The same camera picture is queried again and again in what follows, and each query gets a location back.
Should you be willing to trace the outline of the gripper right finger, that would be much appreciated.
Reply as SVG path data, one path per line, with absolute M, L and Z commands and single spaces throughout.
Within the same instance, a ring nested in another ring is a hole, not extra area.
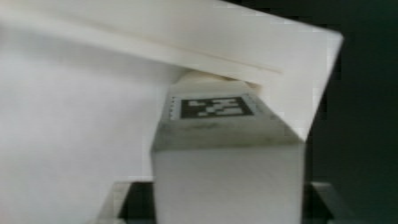
M 329 182 L 311 182 L 306 185 L 302 224 L 359 224 L 352 209 Z

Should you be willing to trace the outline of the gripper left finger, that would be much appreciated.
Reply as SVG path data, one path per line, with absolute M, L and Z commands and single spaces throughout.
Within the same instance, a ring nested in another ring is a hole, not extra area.
M 94 224 L 157 224 L 149 181 L 114 183 Z

